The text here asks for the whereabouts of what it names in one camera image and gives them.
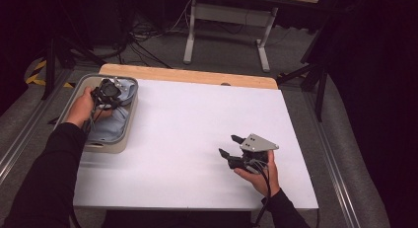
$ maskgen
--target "white table surface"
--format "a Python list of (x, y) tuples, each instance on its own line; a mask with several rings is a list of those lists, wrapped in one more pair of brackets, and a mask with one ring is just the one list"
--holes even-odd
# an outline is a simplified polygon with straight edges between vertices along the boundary
[(280, 90), (138, 80), (138, 107), (119, 154), (84, 152), (74, 205), (117, 209), (253, 210), (252, 185), (218, 148), (241, 156), (231, 135), (279, 144), (280, 185), (296, 208), (318, 208)]

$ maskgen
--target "white desk frame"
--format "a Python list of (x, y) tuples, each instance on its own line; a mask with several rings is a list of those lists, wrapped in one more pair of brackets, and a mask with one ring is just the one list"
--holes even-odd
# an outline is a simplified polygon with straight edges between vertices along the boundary
[(230, 8), (225, 6), (210, 5), (198, 3), (191, 0), (190, 10), (190, 28), (188, 32), (187, 44), (185, 47), (184, 60), (185, 64), (191, 63), (191, 55), (194, 45), (194, 22), (196, 19), (235, 23), (241, 25), (251, 25), (256, 27), (264, 27), (264, 36), (256, 41), (258, 55), (260, 57), (263, 72), (270, 72), (267, 55), (265, 53), (265, 44), (270, 35), (271, 28), (276, 18), (277, 8), (273, 8), (271, 12), (245, 10), (239, 8)]

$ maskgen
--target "desk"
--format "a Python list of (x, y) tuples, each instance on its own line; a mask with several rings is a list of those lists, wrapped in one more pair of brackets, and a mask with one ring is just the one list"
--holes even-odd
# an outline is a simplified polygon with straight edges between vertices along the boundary
[[(123, 152), (83, 153), (75, 206), (257, 209), (262, 196), (229, 169), (218, 151), (223, 148), (240, 156), (239, 145), (230, 135), (247, 137), (253, 132), (280, 145), (275, 151), (280, 180), (295, 206), (317, 208), (305, 161), (274, 80), (113, 64), (104, 65), (100, 73), (137, 78), (138, 107)], [(186, 79), (199, 83), (186, 83)], [(225, 81), (234, 87), (212, 85)], [(250, 87), (243, 87), (245, 82)]]
[[(316, 3), (317, 0), (292, 0), (298, 2)], [(265, 44), (273, 27), (274, 19), (277, 14), (277, 6), (273, 7), (270, 12), (248, 10), (241, 8), (231, 8), (219, 5), (211, 5), (199, 3), (197, 0), (191, 0), (190, 9), (190, 28), (187, 37), (186, 48), (184, 52), (183, 62), (185, 64), (191, 63), (191, 56), (193, 52), (195, 32), (194, 23), (196, 19), (234, 23), (241, 25), (250, 25), (255, 27), (264, 27), (264, 35), (262, 38), (256, 40), (258, 49), (258, 56), (260, 58), (263, 72), (270, 72), (267, 55), (265, 52)]]

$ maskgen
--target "floor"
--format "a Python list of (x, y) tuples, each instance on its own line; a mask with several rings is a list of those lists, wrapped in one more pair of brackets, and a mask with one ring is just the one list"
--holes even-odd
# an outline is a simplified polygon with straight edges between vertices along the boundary
[[(187, 23), (181, 20), (170, 33), (160, 37), (144, 38), (136, 32), (142, 48), (132, 43), (120, 56), (107, 58), (105, 61), (158, 67), (168, 65), (174, 69), (272, 78), (276, 78), (279, 73), (289, 73), (304, 66), (300, 60), (314, 36), (308, 34), (307, 30), (275, 27), (266, 45), (271, 72), (262, 72), (254, 45), (254, 41), (262, 35), (262, 32), (263, 29), (259, 28), (198, 22), (192, 62), (185, 65), (182, 63), (182, 58), (187, 39)], [(95, 54), (102, 55), (113, 51), (106, 46), (97, 46)], [(33, 65), (29, 66), (28, 75), (39, 62), (41, 59), (35, 60)], [(56, 71), (59, 76), (61, 72), (68, 72), (68, 69), (57, 66)], [(98, 71), (99, 67), (93, 62), (77, 59), (76, 66), (64, 82), (77, 83), (85, 74)], [(44, 70), (37, 78), (42, 79), (43, 74)], [(301, 214), (311, 227), (388, 227), (383, 204), (367, 173), (344, 105), (332, 79), (328, 78), (326, 85), (323, 122), (315, 119), (313, 115), (315, 93), (302, 92), (299, 87), (302, 80), (297, 78), (280, 86), (312, 177), (319, 205), (319, 211), (301, 210)], [(2, 204), (0, 224), (7, 216), (13, 197), (26, 172), (42, 151), (47, 136), (53, 128), (48, 122), (60, 115), (73, 91), (73, 88), (69, 87), (57, 88), (59, 91), (49, 99), (49, 105), (33, 125), (34, 132), (22, 142), (22, 151), (15, 153), (20, 156), (16, 157), (14, 166), (8, 171), (7, 177), (2, 177), (0, 180)], [(40, 100), (43, 89), (41, 85), (30, 84), (30, 88), (22, 97), (0, 117), (0, 127), (3, 128), (0, 135), (2, 163), (14, 153), (10, 148), (15, 148), (16, 144), (20, 143), (15, 140), (19, 138), (26, 123), (32, 120), (31, 116), (35, 109), (44, 104)], [(105, 217), (105, 211), (101, 209), (77, 209), (76, 214), (83, 227), (92, 228), (101, 227)], [(274, 227), (268, 213), (264, 215), (261, 227)]]

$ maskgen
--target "gray carpet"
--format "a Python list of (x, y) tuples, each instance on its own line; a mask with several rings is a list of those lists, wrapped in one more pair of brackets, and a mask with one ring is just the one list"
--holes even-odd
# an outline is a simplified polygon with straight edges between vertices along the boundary
[[(221, 26), (210, 22), (198, 23), (192, 63), (189, 65), (182, 63), (187, 38), (186, 30), (183, 30), (182, 33), (165, 35), (159, 38), (149, 38), (141, 42), (141, 45), (169, 66), (177, 69), (275, 78), (280, 72), (291, 72), (304, 66), (300, 63), (300, 59), (314, 38), (314, 36), (308, 35), (306, 30), (285, 30), (280, 27), (273, 29), (266, 46), (271, 72), (263, 73), (254, 45), (256, 37), (261, 37), (262, 29), (244, 27), (240, 32), (232, 35), (226, 32), (224, 28), (236, 31), (240, 27)], [(98, 47), (95, 49), (95, 54), (100, 55), (112, 51), (112, 49), (106, 47)], [(128, 46), (121, 53), (120, 59), (112, 57), (106, 59), (106, 61), (111, 63), (121, 61), (130, 65), (145, 65), (146, 63), (151, 66), (163, 66), (150, 58), (144, 56), (142, 58), (144, 60), (141, 60)], [(85, 74), (98, 71), (99, 67), (92, 62), (78, 60), (68, 82), (77, 82)], [(312, 109), (307, 101), (311, 97), (310, 95), (314, 97), (314, 94), (301, 92), (298, 87), (300, 81), (300, 79), (292, 80), (281, 89), (307, 167), (312, 176), (320, 216), (317, 216), (316, 210), (302, 210), (300, 212), (311, 227), (316, 227), (316, 223), (325, 228), (356, 227), (347, 225), (330, 172), (325, 163), (323, 145), (319, 140), (316, 129), (317, 122), (312, 117)], [(14, 138), (24, 127), (31, 116), (32, 109), (39, 103), (42, 90), (42, 86), (30, 85), (30, 88), (22, 97), (0, 117), (0, 127), (3, 131), (0, 135), (0, 156), (3, 157), (6, 154)], [(0, 185), (0, 204), (2, 204), (0, 206), (0, 224), (7, 216), (13, 197), (25, 174), (35, 157), (42, 151), (47, 136), (52, 130), (53, 126), (47, 124), (47, 122), (60, 115), (72, 91), (71, 88), (60, 89), (58, 96), (40, 119), (34, 136), (23, 150), (22, 155), (5, 181)], [(367, 173), (344, 106), (331, 79), (327, 82), (323, 106), (323, 123), (320, 125), (324, 128), (329, 140), (329, 145), (352, 198), (351, 201), (355, 207), (359, 223), (362, 227), (388, 227), (383, 204)], [(284, 190), (292, 189), (287, 188), (286, 185), (281, 186)], [(101, 227), (105, 217), (105, 211), (100, 209), (77, 209), (76, 213), (83, 227)], [(261, 224), (261, 227), (274, 227), (269, 213), (264, 215)]]

